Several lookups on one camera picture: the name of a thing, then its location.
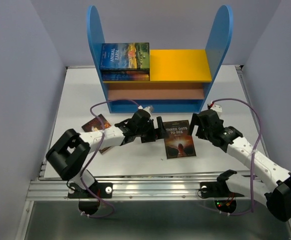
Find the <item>Jane Eyre book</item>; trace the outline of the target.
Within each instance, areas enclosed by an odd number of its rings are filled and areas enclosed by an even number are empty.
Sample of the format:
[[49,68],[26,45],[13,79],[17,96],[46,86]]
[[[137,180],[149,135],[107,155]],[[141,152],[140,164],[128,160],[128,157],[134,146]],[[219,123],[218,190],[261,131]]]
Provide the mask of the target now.
[[149,81],[149,76],[139,76],[139,75],[129,75],[129,76],[119,76],[119,75],[111,75],[111,76],[103,76],[103,81]]

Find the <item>Three Days to See book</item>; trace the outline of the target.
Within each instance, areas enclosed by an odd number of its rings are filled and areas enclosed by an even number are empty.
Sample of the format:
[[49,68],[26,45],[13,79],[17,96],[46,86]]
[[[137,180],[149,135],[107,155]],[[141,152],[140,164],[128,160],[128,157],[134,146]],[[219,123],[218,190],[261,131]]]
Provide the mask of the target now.
[[194,141],[189,135],[188,120],[167,121],[163,123],[168,138],[164,139],[167,159],[195,157]]

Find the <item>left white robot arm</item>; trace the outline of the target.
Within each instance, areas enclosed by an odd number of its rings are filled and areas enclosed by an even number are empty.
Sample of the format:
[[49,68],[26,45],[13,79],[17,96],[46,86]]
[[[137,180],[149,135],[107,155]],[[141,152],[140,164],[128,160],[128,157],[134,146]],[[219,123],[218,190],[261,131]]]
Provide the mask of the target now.
[[132,143],[140,138],[142,143],[166,139],[168,133],[162,118],[156,118],[154,127],[151,112],[148,108],[138,109],[131,118],[98,131],[77,132],[66,130],[46,153],[50,163],[59,177],[64,181],[75,183],[85,197],[109,198],[112,194],[108,186],[100,186],[94,176],[84,167],[84,162],[91,152],[108,147],[119,147]]

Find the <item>brown book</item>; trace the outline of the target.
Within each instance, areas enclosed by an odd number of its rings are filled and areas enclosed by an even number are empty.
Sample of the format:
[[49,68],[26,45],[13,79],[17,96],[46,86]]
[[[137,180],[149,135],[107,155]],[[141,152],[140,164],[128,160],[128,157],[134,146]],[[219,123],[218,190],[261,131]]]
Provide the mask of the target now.
[[[99,114],[98,117],[101,119],[105,129],[112,126],[102,114]],[[95,132],[103,129],[97,117],[82,125],[81,128],[84,132]]]

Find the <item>Animal Farm book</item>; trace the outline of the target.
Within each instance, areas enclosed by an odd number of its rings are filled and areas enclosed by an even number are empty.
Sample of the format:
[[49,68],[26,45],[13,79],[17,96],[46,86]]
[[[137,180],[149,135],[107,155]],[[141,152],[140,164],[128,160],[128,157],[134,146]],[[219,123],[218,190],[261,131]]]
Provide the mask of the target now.
[[103,43],[99,68],[102,71],[149,71],[150,43]]

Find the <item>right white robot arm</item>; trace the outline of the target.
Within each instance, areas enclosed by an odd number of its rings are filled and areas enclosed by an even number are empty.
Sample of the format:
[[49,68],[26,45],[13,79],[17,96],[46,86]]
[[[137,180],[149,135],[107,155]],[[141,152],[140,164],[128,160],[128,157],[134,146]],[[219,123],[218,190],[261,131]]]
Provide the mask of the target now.
[[254,181],[229,169],[213,182],[202,182],[199,188],[200,197],[253,197],[255,201],[266,206],[276,219],[288,221],[291,218],[291,171],[254,149],[236,128],[225,127],[223,123],[215,110],[204,110],[192,115],[189,133],[197,128],[195,135],[199,139],[220,148],[249,168],[259,179]]

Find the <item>A Tale of Two Cities book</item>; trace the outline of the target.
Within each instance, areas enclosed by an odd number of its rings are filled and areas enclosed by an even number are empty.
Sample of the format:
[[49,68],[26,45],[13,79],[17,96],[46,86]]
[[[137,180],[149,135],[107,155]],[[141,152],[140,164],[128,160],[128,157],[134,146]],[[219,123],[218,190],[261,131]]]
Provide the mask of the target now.
[[124,79],[124,78],[149,78],[148,74],[129,74],[129,73],[103,73],[103,78]]

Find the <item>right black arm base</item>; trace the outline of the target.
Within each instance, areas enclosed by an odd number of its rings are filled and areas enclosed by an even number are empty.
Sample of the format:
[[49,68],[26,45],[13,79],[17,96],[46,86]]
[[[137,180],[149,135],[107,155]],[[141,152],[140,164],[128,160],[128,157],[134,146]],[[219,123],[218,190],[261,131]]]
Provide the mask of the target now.
[[201,182],[197,195],[202,199],[217,198],[217,200],[214,200],[214,204],[219,212],[226,214],[234,213],[237,208],[236,197],[241,198],[243,195],[230,191],[226,181],[236,174],[236,171],[229,169],[221,173],[215,181]]

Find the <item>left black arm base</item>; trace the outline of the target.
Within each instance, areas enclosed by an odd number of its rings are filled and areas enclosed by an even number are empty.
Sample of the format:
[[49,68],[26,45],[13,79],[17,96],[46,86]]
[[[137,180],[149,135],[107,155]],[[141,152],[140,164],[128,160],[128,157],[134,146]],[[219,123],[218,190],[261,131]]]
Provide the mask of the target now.
[[[67,197],[69,199],[77,199],[78,209],[83,214],[89,216],[102,216],[110,212],[111,207],[101,203],[98,199],[96,201],[81,201],[82,199],[95,199],[85,188],[80,188],[74,182],[67,182],[68,187]],[[113,183],[111,182],[95,182],[89,189],[99,198],[111,199],[113,193]]]

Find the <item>Little Women book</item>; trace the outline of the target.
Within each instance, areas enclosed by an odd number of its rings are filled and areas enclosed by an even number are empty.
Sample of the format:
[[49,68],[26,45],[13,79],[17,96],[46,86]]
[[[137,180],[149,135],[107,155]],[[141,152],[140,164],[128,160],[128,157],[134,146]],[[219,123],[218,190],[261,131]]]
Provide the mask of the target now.
[[129,74],[129,75],[149,75],[149,70],[128,70],[128,69],[106,69],[100,70],[102,74]]

